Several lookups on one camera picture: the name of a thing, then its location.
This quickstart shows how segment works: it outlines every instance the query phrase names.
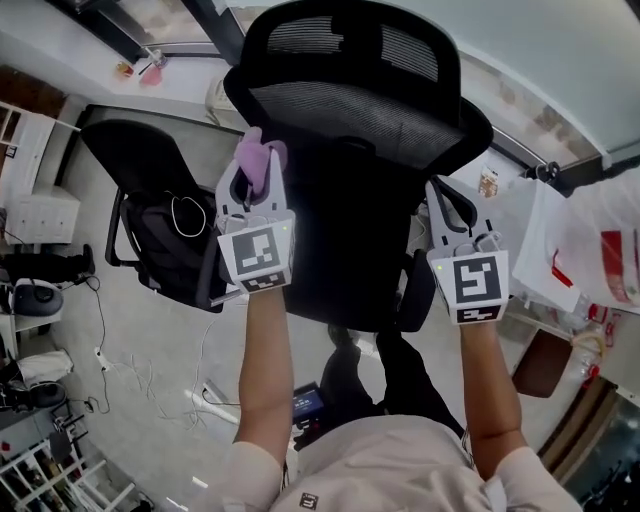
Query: floor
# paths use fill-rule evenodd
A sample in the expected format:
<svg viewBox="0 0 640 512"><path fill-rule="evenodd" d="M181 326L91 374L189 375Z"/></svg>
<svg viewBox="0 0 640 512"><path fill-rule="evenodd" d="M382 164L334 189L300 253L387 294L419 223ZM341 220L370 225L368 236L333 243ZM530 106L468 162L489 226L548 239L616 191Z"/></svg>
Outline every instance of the floor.
<svg viewBox="0 0 640 512"><path fill-rule="evenodd" d="M210 127L124 110L96 109L91 121L104 118L140 120L170 133L202 185L216 184L237 143L236 136ZM178 510L175 504L188 506L200 489L193 485L193 477L211 482L219 475L234 436L235 426L211 414L199 396L194 402L205 412L200 414L203 421L193 426L191 390L202 348L196 394L201 392L204 379L211 378L232 401L237 399L246 303L238 300L226 305L222 314L212 316L154 295L137 282L132 269L110 267L103 254L116 187L82 143L69 162L63 186L82 201L75 242L90 243L96 255L106 324L103 354L109 361L122 363L104 374L110 412L87 415L91 442L161 508ZM420 229L414 226L415 235ZM121 258L132 257L124 236L119 239L118 252ZM96 296L88 287L79 286L65 291L65 301L63 319L54 325L52 335L75 363L74 372L65 378L69 394L77 399L94 396L104 410L104 382L94 355L102 338ZM319 381L332 351L326 326L290 316L289 331L296 386ZM525 334L506 324L502 331L507 336L502 338L504 353L513 366L525 347ZM407 339L421 352L435 386L464 424L458 333L439 301L421 331ZM364 386L379 400L384 375L372 341L372 337L363 336L360 342L365 356L359 372ZM542 446L578 387L563 379L550 399L522 397L524 433L533 448Z"/></svg>

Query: shirt logo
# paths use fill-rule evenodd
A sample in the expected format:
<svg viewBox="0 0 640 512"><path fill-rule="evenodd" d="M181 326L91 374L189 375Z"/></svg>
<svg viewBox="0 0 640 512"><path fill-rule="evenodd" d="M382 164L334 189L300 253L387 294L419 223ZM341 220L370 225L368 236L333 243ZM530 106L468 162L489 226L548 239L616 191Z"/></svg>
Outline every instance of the shirt logo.
<svg viewBox="0 0 640 512"><path fill-rule="evenodd" d="M300 506L309 510L315 510L318 506L318 497L306 492L302 493L300 498Z"/></svg>

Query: power strip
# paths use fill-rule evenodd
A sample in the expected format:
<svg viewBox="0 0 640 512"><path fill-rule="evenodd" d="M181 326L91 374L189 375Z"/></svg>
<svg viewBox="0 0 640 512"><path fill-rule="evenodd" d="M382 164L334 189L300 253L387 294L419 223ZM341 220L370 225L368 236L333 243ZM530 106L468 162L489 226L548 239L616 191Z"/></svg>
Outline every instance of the power strip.
<svg viewBox="0 0 640 512"><path fill-rule="evenodd" d="M102 371L103 372L108 372L109 370L111 370L112 365L107 360L107 358L104 357L104 354L102 352L100 352L100 348L96 347L93 352L96 355L96 357L98 358L98 361L100 362L100 366L102 367Z"/></svg>

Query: white cabinet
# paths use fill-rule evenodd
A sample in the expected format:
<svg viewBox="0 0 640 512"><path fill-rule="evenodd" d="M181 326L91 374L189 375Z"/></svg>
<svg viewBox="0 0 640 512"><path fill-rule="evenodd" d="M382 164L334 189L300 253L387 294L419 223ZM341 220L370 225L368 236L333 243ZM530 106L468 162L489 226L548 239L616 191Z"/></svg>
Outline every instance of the white cabinet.
<svg viewBox="0 0 640 512"><path fill-rule="evenodd" d="M11 140L3 139L2 136L6 122L0 130L0 139L3 139L0 149L4 150L8 146L13 153L13 156L5 158L0 174L0 207L7 210L6 242L71 243L80 201L60 187L53 186L53 182L70 129L75 128L60 120L2 102L0 108L8 112L5 119L12 112L20 115ZM67 116L77 118L81 111L82 107L68 100L61 116L66 113ZM66 133L56 137L57 144L50 144L56 123Z"/></svg>
<svg viewBox="0 0 640 512"><path fill-rule="evenodd" d="M27 244L68 244L80 201L60 187L36 187L11 202L7 231ZM19 243L6 235L7 243Z"/></svg>

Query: person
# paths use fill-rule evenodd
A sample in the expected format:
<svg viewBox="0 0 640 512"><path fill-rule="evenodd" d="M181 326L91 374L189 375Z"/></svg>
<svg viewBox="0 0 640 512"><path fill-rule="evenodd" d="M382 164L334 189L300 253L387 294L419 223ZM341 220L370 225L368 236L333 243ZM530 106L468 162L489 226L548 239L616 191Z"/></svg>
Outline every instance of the person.
<svg viewBox="0 0 640 512"><path fill-rule="evenodd" d="M238 432L222 480L192 510L579 511L522 435L520 403L495 323L460 332L475 469L460 443L463 429L420 354L390 329L377 337L387 379L379 406L357 377L359 349L346 336L332 336L336 350L321 390L340 421L301 449L297 478L282 489L293 400L284 299L279 289L251 295Z"/></svg>

